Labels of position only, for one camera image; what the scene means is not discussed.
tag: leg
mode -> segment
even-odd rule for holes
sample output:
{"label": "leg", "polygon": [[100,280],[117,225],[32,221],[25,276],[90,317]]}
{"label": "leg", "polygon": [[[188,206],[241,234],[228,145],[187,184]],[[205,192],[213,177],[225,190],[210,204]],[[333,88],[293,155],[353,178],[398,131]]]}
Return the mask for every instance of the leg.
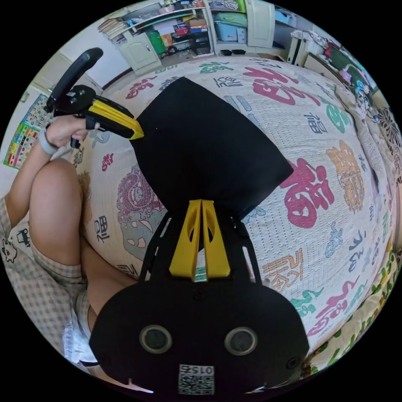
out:
{"label": "leg", "polygon": [[37,174],[29,205],[29,233],[43,255],[63,265],[80,264],[81,189],[74,165],[59,158]]}

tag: bed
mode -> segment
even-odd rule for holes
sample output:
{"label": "bed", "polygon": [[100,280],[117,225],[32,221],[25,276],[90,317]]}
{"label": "bed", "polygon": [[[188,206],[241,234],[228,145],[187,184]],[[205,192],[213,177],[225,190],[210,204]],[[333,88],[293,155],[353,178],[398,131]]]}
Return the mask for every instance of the bed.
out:
{"label": "bed", "polygon": [[[264,284],[299,312],[310,345],[303,376],[314,374],[359,340],[395,283],[401,258],[395,247],[397,184],[402,185],[399,129],[389,109],[380,111],[377,124],[349,91],[314,72],[246,56],[164,68],[111,99],[138,116],[182,76],[246,115],[294,168],[244,223]],[[194,124],[208,119],[197,115],[197,99],[191,102]],[[84,190],[89,243],[110,264],[138,278],[165,208],[130,143],[93,131],[71,161]],[[203,266],[200,253],[198,267]]]}

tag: gray wristband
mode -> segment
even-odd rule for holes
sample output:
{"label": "gray wristband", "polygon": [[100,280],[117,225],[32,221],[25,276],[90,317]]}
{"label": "gray wristband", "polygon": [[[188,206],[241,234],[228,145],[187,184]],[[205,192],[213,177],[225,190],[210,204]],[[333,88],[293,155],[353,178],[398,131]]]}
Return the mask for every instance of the gray wristband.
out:
{"label": "gray wristband", "polygon": [[42,129],[38,135],[39,144],[42,149],[49,155],[54,155],[59,149],[49,143],[46,138],[46,129]]}

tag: hand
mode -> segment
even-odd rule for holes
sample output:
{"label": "hand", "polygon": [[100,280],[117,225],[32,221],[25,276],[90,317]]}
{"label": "hand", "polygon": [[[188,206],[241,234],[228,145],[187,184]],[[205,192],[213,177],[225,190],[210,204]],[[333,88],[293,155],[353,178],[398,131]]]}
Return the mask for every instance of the hand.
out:
{"label": "hand", "polygon": [[[95,125],[95,129],[99,128],[99,123]],[[46,130],[46,138],[48,142],[60,148],[67,145],[71,138],[78,141],[85,140],[89,130],[85,129],[85,119],[79,119],[74,116],[60,116],[55,118],[54,122]]]}

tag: pink pattern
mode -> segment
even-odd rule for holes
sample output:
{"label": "pink pattern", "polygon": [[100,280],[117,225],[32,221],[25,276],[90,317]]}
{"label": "pink pattern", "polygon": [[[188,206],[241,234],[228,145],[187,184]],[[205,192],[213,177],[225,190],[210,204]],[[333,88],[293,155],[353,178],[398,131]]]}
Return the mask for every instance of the pink pattern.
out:
{"label": "pink pattern", "polygon": [[[269,68],[263,68],[264,71],[257,70],[252,67],[246,67],[250,72],[245,72],[243,75],[247,75],[249,77],[256,77],[253,83],[253,90],[255,93],[259,95],[267,96],[273,100],[276,100],[281,103],[286,103],[288,105],[294,106],[296,101],[294,96],[305,99],[308,96],[310,99],[314,101],[317,106],[320,106],[321,103],[314,96],[311,96],[308,93],[299,91],[294,87],[289,87],[284,85],[283,83],[288,83],[289,80],[293,81],[295,84],[298,84],[299,81],[295,78],[289,78],[284,74],[280,74],[274,70]],[[281,96],[278,94],[279,91],[285,93],[286,96]]]}
{"label": "pink pattern", "polygon": [[108,166],[113,163],[113,154],[106,154],[102,160],[102,172],[105,172]]}
{"label": "pink pattern", "polygon": [[294,171],[280,185],[281,188],[290,187],[285,195],[288,219],[297,227],[311,229],[317,220],[316,209],[321,206],[327,210],[329,204],[335,201],[327,180],[327,171],[324,166],[317,166],[314,169],[302,158],[297,160],[297,166],[290,161],[289,163]]}
{"label": "pink pattern", "polygon": [[327,301],[327,306],[320,311],[315,318],[320,318],[319,321],[314,325],[313,328],[307,333],[307,336],[314,336],[320,333],[333,318],[336,318],[339,313],[345,311],[348,307],[348,301],[345,300],[349,291],[355,287],[359,276],[355,282],[346,281],[342,286],[342,294],[339,296],[332,296]]}
{"label": "pink pattern", "polygon": [[141,219],[151,216],[152,210],[161,211],[164,208],[158,197],[145,180],[138,165],[123,178],[117,190],[117,218],[119,223],[131,222],[131,213],[140,213]]}
{"label": "pink pattern", "polygon": [[140,82],[135,83],[131,88],[130,92],[127,94],[126,99],[135,98],[138,93],[145,88],[152,88],[154,85],[148,82],[148,80],[154,80],[156,77],[144,78]]}

